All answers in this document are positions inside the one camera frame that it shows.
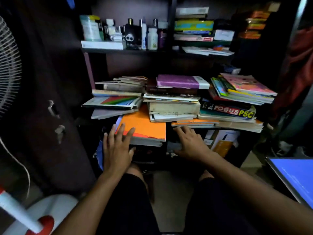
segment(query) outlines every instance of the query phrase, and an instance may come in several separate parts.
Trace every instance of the purple book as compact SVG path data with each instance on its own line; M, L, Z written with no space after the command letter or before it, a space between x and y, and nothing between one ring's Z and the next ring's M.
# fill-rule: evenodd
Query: purple book
M158 87L179 87L193 89L209 89L210 84L199 76L180 76L160 74L157 77Z

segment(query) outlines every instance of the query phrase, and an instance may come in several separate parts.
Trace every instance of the fan cord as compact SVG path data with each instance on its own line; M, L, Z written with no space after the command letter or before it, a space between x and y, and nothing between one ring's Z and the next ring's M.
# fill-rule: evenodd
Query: fan cord
M1 145L3 146L3 148L7 151L7 153L8 153L19 165L21 165L21 166L24 168L24 170L26 171L27 178L28 178L28 188L27 188L27 194L26 194L26 199L27 199L28 196L29 196L29 190L30 190L30 175L29 175L29 172L28 172L27 168L26 168L19 160L17 160L17 159L13 156L13 154L10 153L10 151L7 149L7 147L6 147L5 144L3 143L1 137L0 137L0 143L1 143Z

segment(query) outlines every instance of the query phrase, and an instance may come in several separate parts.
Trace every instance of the hand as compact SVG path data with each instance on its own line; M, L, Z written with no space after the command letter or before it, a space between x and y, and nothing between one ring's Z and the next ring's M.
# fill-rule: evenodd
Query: hand
M182 150L175 150L175 154L178 156L203 162L206 157L216 154L208 148L200 134L196 134L194 129L183 126L182 128L174 128L174 131L177 132L180 142L182 143Z
M135 128L131 128L127 135L123 138L123 132L125 129L125 124L123 123L115 134L116 124L112 126L109 133L104 134L103 138L103 150L104 150L104 171L110 170L113 173L118 173L123 175L131 164L133 158L135 147L129 150L129 143L131 137L135 132Z

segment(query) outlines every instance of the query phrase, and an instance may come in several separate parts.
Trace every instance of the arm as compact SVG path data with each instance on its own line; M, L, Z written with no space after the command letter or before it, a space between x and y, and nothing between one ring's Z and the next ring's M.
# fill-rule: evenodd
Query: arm
M313 234L313 211L256 180L212 152L188 127L176 128L182 150L176 154L202 163L223 180L273 229L284 234Z
M128 169L134 154L134 149L129 150L129 143L135 129L132 128L122 141L125 125L120 127L114 138L115 128L116 125L113 125L109 136L105 133L103 139L104 155L109 161L109 166L106 165L108 169L99 177L87 196L62 221L53 235L96 233L109 198Z

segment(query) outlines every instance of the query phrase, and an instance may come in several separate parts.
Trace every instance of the red cloth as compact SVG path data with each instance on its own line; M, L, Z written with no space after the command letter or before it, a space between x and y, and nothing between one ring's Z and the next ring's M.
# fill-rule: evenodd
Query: red cloth
M278 95L273 102L273 116L277 117L313 83L313 27L299 30L288 56L288 72L282 77Z

